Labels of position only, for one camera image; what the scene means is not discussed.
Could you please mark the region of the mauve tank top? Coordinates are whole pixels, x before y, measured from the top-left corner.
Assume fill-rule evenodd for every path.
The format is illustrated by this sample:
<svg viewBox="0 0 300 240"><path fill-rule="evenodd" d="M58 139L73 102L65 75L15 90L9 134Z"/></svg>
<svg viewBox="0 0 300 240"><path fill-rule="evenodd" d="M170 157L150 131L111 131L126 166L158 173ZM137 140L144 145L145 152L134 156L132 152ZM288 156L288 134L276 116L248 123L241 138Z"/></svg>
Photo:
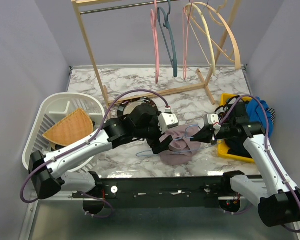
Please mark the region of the mauve tank top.
<svg viewBox="0 0 300 240"><path fill-rule="evenodd" d="M191 141L191 137L200 130L201 128L197 124L168 129L160 141L163 142L167 137L172 137L172 142L169 144L168 150L159 154L160 160L170 166L179 166L190 162L202 145L201 142Z"/></svg>

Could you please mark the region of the light blue wire hanger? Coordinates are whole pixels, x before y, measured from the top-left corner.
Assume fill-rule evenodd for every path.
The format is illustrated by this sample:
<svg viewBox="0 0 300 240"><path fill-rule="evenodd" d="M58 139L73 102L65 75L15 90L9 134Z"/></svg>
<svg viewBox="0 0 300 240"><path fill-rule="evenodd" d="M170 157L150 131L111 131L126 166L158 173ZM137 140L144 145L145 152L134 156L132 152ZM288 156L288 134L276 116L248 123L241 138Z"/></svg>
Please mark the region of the light blue wire hanger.
<svg viewBox="0 0 300 240"><path fill-rule="evenodd" d="M191 137L201 130L198 124L181 125L177 128L169 129L166 135L171 135L173 141L169 145L169 149L161 152L160 154L150 153L152 150L145 150L135 154L136 157L151 157L159 155L161 159L168 156L185 156L190 159L198 153L198 151L205 150L214 145L207 144L202 146L201 142L190 141Z"/></svg>

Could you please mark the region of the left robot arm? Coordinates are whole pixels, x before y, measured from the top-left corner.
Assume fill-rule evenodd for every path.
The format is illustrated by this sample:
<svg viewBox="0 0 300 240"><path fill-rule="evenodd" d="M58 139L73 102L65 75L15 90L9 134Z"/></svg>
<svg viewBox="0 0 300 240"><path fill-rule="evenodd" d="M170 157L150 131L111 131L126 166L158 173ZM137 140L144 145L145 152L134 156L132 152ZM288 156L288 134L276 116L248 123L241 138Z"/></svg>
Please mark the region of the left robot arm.
<svg viewBox="0 0 300 240"><path fill-rule="evenodd" d="M46 154L40 150L31 153L27 180L32 182L39 200L48 199L65 188L97 197L101 182L95 172L69 170L86 159L138 140L146 140L154 154L164 152L173 138L169 136L164 141L160 138L178 125L170 107L161 112L143 103L129 114L107 120L95 132L69 146Z"/></svg>

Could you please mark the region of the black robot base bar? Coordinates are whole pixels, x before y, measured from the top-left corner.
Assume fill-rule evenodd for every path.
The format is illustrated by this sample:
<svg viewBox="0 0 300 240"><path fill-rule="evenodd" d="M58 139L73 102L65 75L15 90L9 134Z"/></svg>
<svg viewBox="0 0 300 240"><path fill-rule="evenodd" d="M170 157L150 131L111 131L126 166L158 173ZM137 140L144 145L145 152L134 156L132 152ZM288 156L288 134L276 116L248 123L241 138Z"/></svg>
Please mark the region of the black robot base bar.
<svg viewBox="0 0 300 240"><path fill-rule="evenodd" d="M75 199L83 199L83 208L99 213L104 198L115 209L163 208L219 208L228 207L238 194L224 185L222 176L103 178L102 185L85 197L76 192Z"/></svg>

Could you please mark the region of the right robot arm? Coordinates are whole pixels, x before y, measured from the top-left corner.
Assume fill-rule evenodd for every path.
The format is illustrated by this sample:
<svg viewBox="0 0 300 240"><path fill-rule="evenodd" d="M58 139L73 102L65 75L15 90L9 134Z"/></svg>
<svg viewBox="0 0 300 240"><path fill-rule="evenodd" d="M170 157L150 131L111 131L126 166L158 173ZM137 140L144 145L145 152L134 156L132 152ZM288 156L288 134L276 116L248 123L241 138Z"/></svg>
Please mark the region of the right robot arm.
<svg viewBox="0 0 300 240"><path fill-rule="evenodd" d="M241 171L226 172L220 191L231 196L238 193L257 207L267 227L283 226L300 221L300 188L289 177L272 151L267 132L258 121L251 121L246 104L231 104L219 119L217 114L204 117L203 128L190 140L214 145L218 140L238 139L258 167L265 188L258 186Z"/></svg>

